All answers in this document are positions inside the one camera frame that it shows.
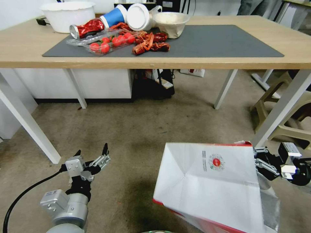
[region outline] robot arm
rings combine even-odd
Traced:
[[[307,163],[311,158],[301,158],[302,155],[291,142],[282,142],[278,152],[279,155],[273,155],[266,148],[255,149],[254,160],[258,172],[270,181],[277,177],[287,179],[311,193],[311,165]]]
[[[40,205],[50,214],[55,224],[48,233],[85,232],[87,204],[91,199],[91,182],[94,175],[104,169],[109,161],[106,143],[102,155],[94,161],[84,162],[79,150],[62,165],[66,167],[65,170],[72,179],[71,188],[66,192],[61,189],[47,192],[40,201]]]

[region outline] black bag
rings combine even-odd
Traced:
[[[133,83],[133,97],[152,97],[153,99],[171,98],[175,93],[174,86],[166,89],[162,86],[162,79],[173,84],[173,73],[170,69],[164,69],[160,73],[159,83],[146,78],[145,70],[136,70],[137,77]]]

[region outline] blue paper cup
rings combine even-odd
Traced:
[[[116,25],[120,22],[127,23],[126,20],[127,10],[122,5],[117,5],[111,12],[102,15],[100,17],[105,28],[110,28],[113,25]]]

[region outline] gray desk mat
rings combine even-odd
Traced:
[[[66,44],[69,35],[44,57],[98,57],[84,47]],[[169,52],[146,52],[139,57],[283,57],[284,55],[235,25],[187,25],[177,39],[168,39]],[[105,57],[135,57],[133,46],[108,53]]]

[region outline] paper bowl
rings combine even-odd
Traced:
[[[162,12],[153,16],[156,25],[169,38],[178,38],[189,21],[190,16],[176,12]]]

